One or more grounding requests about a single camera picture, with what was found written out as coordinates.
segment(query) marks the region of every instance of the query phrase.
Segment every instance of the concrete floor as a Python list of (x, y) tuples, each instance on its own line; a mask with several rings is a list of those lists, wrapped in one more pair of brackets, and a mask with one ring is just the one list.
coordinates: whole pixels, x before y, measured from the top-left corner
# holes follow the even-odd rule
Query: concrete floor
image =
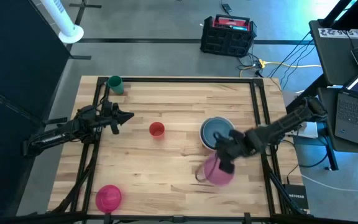
[[(46, 13), (39, 0), (37, 7), (55, 32), (59, 29)], [(78, 8), (68, 7), (74, 21)], [(258, 25), (259, 40), (300, 40), (308, 31), (308, 21), (324, 17), (335, 5), (335, 0), (224, 0), (230, 4), (233, 16), (252, 18)], [(101, 4), (101, 9), (85, 9), (81, 26), (85, 37), (94, 38), (200, 38), (200, 24), (208, 16), (224, 14), (219, 0), (89, 0)], [(294, 48), (293, 45), (255, 45), (254, 54), (262, 60), (281, 62)], [(63, 73), (50, 117), (69, 116), (82, 75), (173, 75), (238, 77), (236, 58), (204, 54), (199, 44), (75, 44), (73, 55), (91, 55), (92, 60), (69, 60)], [(319, 64), (315, 50), (300, 65)], [(275, 68), (268, 65), (263, 74)], [(283, 77), (286, 68), (279, 69), (275, 77)], [(298, 69), (288, 80), (286, 91), (305, 89), (322, 70)], [(243, 76), (253, 77), (252, 72)], [(319, 146), (296, 146), (299, 162), (313, 164), (325, 151)], [(62, 147), (42, 153), (34, 164), (18, 215), (44, 213), (57, 170)], [(358, 154), (336, 152), (339, 171), (324, 170), (328, 161), (317, 167), (302, 168), (302, 174), (324, 184), (343, 189), (358, 189)], [(308, 193), (311, 214), (316, 217), (358, 221), (358, 192), (328, 189), (303, 179)]]

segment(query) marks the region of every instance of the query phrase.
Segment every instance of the wooden tabletop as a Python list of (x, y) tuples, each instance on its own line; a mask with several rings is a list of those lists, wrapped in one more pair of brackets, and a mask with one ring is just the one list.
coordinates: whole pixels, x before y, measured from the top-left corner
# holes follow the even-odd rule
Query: wooden tabletop
[[(97, 79), (82, 77), (72, 116), (92, 104)], [(286, 115), (282, 94), (270, 79), (264, 83), (270, 119), (275, 121)], [(258, 89), (257, 99), (264, 123)], [(254, 217), (270, 216), (260, 155), (238, 158), (234, 179), (225, 187), (195, 179), (195, 170), (211, 154), (199, 137), (206, 118), (226, 117), (240, 131), (255, 127), (249, 84), (131, 82), (125, 83), (121, 96), (110, 91), (109, 101), (135, 116), (119, 127), (120, 135), (113, 135), (109, 128), (103, 131), (88, 213), (102, 214), (95, 205), (96, 193), (113, 184), (122, 191), (121, 205), (113, 212), (116, 215), (241, 217), (249, 212)], [(149, 134), (155, 121), (165, 125), (164, 140), (153, 140)], [(80, 142), (64, 145), (48, 209), (55, 208), (74, 186), (81, 152)], [(285, 176), (298, 163), (296, 152), (283, 142), (277, 154), (286, 182)], [(291, 173), (290, 181), (302, 184), (299, 168)], [(279, 213), (277, 191), (272, 188)], [(83, 187), (79, 210), (84, 191)]]

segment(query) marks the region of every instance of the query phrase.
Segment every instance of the cup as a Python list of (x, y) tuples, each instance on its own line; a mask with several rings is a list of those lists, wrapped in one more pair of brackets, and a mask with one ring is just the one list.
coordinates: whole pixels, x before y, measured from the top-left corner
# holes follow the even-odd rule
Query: cup
[(204, 175), (210, 183), (217, 186), (224, 186), (230, 183), (233, 179), (234, 174), (228, 174), (219, 169), (221, 160), (216, 156), (214, 152), (211, 154), (204, 163)]
[(118, 95), (124, 94), (124, 83), (121, 77), (117, 75), (110, 77), (107, 80), (107, 85)]
[(161, 122), (154, 122), (150, 125), (149, 132), (154, 139), (163, 139), (165, 127)]

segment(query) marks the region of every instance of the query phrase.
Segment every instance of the black wall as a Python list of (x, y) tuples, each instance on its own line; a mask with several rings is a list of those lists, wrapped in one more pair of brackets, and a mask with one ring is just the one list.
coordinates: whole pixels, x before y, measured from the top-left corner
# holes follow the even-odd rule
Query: black wall
[[(43, 119), (69, 55), (30, 0), (0, 1), (0, 95)], [(0, 216), (16, 214), (33, 162), (20, 144), (39, 128), (0, 104)]]

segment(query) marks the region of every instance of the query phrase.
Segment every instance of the sticker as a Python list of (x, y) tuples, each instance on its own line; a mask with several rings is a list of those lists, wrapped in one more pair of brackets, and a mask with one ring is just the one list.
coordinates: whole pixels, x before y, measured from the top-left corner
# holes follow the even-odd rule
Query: sticker
[(352, 32), (358, 32), (358, 29), (351, 29)]
[(236, 26), (233, 26), (233, 29), (248, 31), (248, 29), (245, 28), (245, 27), (236, 27)]
[(320, 37), (324, 38), (352, 38), (358, 39), (358, 31), (333, 30), (331, 28), (319, 28)]

